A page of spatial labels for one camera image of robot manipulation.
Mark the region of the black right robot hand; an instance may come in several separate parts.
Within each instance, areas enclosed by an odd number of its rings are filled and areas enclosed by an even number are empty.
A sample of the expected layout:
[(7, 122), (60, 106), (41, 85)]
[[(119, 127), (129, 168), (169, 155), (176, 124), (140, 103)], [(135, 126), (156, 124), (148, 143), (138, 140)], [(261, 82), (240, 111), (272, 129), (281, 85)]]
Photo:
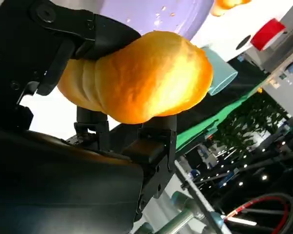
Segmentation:
[(25, 95), (46, 96), (69, 59), (98, 59), (140, 37), (87, 10), (0, 0), (0, 234), (127, 234), (174, 173), (176, 116), (153, 118), (123, 154), (107, 116), (77, 109), (69, 140), (32, 132)]

